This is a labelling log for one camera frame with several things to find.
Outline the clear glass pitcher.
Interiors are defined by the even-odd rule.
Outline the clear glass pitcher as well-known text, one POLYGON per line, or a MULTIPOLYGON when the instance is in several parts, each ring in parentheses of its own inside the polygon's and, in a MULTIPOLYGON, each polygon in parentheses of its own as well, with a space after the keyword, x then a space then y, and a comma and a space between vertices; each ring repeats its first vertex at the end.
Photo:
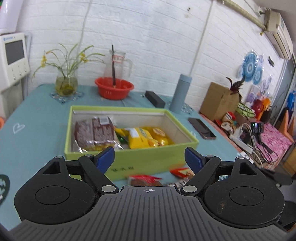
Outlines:
POLYGON ((133 63, 126 58, 126 53, 116 50, 112 45, 107 55, 103 77, 113 78, 115 76, 119 80, 128 80, 132 72, 132 66, 133 63))

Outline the blue paper wall decoration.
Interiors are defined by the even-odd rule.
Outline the blue paper wall decoration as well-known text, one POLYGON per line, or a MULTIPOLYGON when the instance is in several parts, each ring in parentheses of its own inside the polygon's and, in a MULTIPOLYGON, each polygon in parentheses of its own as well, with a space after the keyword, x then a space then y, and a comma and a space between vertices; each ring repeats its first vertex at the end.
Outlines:
POLYGON ((237 78, 245 78, 245 82, 252 82, 259 85, 263 77, 264 57, 257 55, 254 51, 248 52, 237 71, 237 78))

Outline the glass vase with plant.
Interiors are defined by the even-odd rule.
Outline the glass vase with plant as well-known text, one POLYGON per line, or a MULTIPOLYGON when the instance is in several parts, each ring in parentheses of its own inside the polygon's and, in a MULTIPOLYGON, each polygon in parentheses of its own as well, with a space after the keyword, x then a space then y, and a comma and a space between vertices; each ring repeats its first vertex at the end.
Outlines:
POLYGON ((40 66, 32 74, 36 77, 40 69, 52 67, 57 69, 58 75, 55 82, 55 92, 62 97, 73 96, 78 88, 77 71, 80 66, 90 62, 103 63, 104 54, 91 52, 94 48, 89 45, 82 50, 75 44, 71 49, 59 43, 58 48, 45 51, 41 58, 40 66))

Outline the orange yellow snack bag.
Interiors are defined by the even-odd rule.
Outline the orange yellow snack bag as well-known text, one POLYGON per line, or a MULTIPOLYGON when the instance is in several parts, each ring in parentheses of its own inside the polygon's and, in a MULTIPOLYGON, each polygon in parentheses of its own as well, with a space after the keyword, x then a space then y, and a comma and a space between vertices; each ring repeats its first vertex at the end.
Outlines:
POLYGON ((174 144, 171 138, 160 128, 144 126, 143 129, 147 130, 152 138, 156 140, 158 144, 162 147, 174 144))

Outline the white power strip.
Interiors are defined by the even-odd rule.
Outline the white power strip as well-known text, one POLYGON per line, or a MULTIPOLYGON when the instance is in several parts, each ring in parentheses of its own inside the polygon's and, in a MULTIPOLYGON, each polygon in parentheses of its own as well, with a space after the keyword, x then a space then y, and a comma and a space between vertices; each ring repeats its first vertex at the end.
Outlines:
POLYGON ((239 152, 240 155, 244 158, 246 158, 250 163, 254 163, 254 160, 251 158, 251 154, 253 152, 253 148, 250 147, 248 144, 245 144, 240 138, 237 138, 233 135, 229 136, 230 140, 234 142, 240 149, 241 151, 239 152))

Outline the black rectangular case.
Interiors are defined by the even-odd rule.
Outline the black rectangular case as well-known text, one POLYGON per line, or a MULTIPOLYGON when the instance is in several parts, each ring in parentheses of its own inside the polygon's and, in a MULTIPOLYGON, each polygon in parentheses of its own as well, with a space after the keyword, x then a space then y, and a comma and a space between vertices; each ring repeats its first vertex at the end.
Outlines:
POLYGON ((145 97, 155 108, 164 108, 166 103, 153 91, 146 91, 145 97))

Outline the grey thermos bottle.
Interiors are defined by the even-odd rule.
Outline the grey thermos bottle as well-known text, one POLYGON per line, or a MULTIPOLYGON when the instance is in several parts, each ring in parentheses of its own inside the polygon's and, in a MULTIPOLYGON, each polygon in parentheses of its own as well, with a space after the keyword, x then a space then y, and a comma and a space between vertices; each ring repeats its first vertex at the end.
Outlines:
POLYGON ((171 104, 169 110, 174 113, 180 113, 182 110, 182 106, 185 102, 185 98, 187 96, 190 84, 192 81, 192 77, 181 74, 179 76, 179 80, 177 83, 177 87, 175 89, 173 98, 171 100, 171 104))

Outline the brown cake snack pack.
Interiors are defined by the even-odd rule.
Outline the brown cake snack pack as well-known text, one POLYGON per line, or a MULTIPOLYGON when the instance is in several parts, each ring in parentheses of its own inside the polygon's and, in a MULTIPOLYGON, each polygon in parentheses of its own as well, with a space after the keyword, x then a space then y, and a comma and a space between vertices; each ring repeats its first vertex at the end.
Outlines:
POLYGON ((74 124, 74 146, 79 152, 101 152, 113 147, 123 150, 115 133, 115 127, 108 116, 78 120, 74 124))

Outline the white machine with screen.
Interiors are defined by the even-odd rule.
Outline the white machine with screen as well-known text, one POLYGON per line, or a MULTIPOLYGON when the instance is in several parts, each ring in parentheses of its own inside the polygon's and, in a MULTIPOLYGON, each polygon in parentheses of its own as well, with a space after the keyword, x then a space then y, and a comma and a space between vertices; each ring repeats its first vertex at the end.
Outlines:
POLYGON ((1 92, 15 85, 29 72, 25 34, 1 35, 1 92))

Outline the white air conditioner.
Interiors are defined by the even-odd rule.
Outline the white air conditioner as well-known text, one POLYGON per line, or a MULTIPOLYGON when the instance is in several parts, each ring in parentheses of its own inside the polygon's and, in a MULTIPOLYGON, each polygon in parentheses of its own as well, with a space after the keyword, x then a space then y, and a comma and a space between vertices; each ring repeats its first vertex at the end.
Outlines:
POLYGON ((289 60, 293 55, 293 43, 280 13, 267 10, 264 17, 265 33, 278 55, 289 60))

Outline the pink patterned cloth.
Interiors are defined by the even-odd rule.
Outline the pink patterned cloth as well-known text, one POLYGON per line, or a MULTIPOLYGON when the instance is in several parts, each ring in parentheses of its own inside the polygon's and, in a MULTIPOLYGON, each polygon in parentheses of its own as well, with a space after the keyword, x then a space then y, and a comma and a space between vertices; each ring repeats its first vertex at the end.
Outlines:
POLYGON ((269 153, 262 145, 256 143, 256 147, 270 163, 280 160, 292 145, 292 142, 287 137, 269 123, 264 124, 264 132, 260 134, 260 138, 273 151, 273 153, 269 153))

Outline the red plastic bowl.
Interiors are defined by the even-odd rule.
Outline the red plastic bowl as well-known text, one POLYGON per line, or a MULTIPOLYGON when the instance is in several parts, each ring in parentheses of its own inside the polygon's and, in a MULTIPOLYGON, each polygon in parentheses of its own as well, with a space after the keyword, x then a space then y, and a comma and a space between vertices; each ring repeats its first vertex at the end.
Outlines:
POLYGON ((95 84, 99 95, 109 100, 123 100, 134 89, 134 85, 124 79, 116 78, 114 85, 112 77, 99 77, 95 79, 95 84))

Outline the smartphone in red case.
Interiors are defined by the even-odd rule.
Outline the smartphone in red case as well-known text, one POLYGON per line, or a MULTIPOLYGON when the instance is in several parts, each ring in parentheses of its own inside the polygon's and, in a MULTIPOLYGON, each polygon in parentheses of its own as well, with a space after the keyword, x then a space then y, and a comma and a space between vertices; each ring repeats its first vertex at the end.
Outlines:
POLYGON ((206 126, 203 121, 198 118, 188 118, 189 123, 194 127, 194 129, 200 134, 200 136, 205 140, 215 140, 216 136, 213 132, 206 126))

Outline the red brown snack pack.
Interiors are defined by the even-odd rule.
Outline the red brown snack pack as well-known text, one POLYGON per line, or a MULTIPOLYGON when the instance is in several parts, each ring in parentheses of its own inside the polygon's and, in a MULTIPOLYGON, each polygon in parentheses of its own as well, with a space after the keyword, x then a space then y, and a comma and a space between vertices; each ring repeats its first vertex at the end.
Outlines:
POLYGON ((162 178, 150 175, 135 175, 128 177, 130 186, 161 186, 162 178))

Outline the fried chicken snack bag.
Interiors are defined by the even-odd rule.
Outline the fried chicken snack bag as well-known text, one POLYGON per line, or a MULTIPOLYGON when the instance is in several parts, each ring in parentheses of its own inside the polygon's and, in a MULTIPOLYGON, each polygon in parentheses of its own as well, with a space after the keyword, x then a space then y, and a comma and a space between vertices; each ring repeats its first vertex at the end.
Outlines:
POLYGON ((170 170, 170 173, 180 179, 191 179, 193 176, 195 176, 195 173, 188 167, 173 169, 170 170))

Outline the green cardboard box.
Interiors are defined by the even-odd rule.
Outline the green cardboard box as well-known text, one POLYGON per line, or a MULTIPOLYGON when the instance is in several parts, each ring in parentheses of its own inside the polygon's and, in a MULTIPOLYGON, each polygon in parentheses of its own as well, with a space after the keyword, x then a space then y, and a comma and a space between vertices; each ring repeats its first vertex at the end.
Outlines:
POLYGON ((168 110, 72 106, 65 156, 67 160, 108 147, 115 160, 106 175, 121 180, 137 174, 156 174, 185 164, 185 149, 199 142, 168 110))

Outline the brown cardboard box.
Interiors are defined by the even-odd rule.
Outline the brown cardboard box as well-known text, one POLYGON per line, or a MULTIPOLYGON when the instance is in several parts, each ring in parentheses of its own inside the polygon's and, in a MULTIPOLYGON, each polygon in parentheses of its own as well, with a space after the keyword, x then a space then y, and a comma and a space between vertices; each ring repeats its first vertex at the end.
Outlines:
POLYGON ((213 120, 221 120, 227 112, 234 113, 239 104, 239 94, 211 82, 199 112, 213 120))

